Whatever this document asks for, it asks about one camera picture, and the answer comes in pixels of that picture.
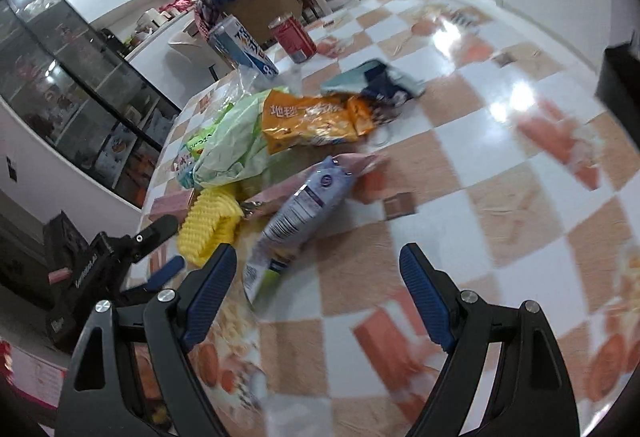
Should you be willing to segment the green plastic bag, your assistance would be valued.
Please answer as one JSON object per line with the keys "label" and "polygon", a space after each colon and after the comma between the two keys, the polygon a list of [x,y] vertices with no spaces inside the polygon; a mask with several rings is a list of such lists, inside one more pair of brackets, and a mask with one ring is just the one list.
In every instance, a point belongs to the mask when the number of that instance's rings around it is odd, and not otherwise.
{"label": "green plastic bag", "polygon": [[270,154],[262,133],[262,108],[270,92],[250,94],[222,116],[194,164],[195,186],[225,186],[292,163],[288,152]]}

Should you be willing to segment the lavender snack packet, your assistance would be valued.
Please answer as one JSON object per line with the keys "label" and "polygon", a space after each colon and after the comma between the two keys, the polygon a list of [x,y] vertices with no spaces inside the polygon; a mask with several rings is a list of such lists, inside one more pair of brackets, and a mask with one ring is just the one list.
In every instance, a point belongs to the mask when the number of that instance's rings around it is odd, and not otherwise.
{"label": "lavender snack packet", "polygon": [[253,216],[270,216],[244,265],[243,290],[250,305],[274,287],[357,180],[384,162],[374,153],[328,156],[250,199]]}

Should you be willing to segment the orange snack bag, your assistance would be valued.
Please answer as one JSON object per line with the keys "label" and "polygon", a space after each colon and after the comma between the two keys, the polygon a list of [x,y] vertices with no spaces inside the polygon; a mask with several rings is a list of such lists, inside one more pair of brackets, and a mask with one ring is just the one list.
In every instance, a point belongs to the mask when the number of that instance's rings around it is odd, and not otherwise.
{"label": "orange snack bag", "polygon": [[271,90],[262,106],[270,154],[293,146],[355,143],[375,131],[372,108],[360,97],[296,97]]}

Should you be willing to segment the pink carton box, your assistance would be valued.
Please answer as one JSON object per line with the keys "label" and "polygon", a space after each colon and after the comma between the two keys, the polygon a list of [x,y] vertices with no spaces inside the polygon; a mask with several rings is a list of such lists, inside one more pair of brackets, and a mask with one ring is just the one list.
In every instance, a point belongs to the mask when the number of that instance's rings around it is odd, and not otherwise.
{"label": "pink carton box", "polygon": [[178,223],[183,223],[197,197],[198,192],[194,189],[172,192],[157,197],[152,203],[149,220],[155,221],[165,215],[171,215],[178,220]]}

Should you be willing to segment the black round trash bin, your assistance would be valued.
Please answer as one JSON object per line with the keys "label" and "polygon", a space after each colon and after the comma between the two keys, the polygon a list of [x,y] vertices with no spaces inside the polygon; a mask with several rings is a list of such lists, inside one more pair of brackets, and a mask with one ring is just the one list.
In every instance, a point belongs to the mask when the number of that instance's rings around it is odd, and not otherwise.
{"label": "black round trash bin", "polygon": [[639,59],[631,43],[604,50],[596,96],[623,126],[636,148],[640,143]]}

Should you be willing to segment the yellow corrugated sponge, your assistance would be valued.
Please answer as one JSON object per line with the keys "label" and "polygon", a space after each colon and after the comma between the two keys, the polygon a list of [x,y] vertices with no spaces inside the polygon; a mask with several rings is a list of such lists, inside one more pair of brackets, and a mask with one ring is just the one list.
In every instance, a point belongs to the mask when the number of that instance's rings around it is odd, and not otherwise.
{"label": "yellow corrugated sponge", "polygon": [[190,208],[178,232],[177,249],[198,268],[203,267],[220,244],[232,244],[244,214],[236,201],[236,186],[204,189]]}

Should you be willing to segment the glass display cabinet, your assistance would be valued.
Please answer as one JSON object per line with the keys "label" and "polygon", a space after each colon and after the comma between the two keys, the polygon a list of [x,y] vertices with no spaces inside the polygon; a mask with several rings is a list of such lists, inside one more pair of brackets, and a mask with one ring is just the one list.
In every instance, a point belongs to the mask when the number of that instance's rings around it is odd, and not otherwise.
{"label": "glass display cabinet", "polygon": [[64,160],[137,207],[179,113],[66,0],[1,0],[1,97]]}

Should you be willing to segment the blue white drink carton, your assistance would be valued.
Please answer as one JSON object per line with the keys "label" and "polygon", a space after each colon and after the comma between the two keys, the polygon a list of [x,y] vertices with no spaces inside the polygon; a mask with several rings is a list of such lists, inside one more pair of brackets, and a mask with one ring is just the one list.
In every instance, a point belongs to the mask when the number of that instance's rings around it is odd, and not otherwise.
{"label": "blue white drink carton", "polygon": [[209,31],[208,40],[238,65],[254,68],[268,78],[279,74],[262,47],[233,15],[216,24]]}

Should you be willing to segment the red soda can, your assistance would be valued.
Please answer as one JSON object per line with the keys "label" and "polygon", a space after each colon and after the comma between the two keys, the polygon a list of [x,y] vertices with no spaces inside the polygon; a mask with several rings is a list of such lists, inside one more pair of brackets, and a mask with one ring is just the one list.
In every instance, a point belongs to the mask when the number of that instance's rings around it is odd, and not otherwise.
{"label": "red soda can", "polygon": [[285,13],[269,23],[273,38],[296,64],[302,64],[317,53],[317,46],[292,13]]}

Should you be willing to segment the cardboard box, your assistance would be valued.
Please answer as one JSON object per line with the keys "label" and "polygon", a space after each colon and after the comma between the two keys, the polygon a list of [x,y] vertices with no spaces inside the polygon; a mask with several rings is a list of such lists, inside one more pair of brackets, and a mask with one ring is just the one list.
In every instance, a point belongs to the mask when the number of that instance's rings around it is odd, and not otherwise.
{"label": "cardboard box", "polygon": [[224,13],[235,16],[252,37],[263,46],[273,41],[269,24],[281,15],[302,16],[299,0],[235,0],[223,7]]}

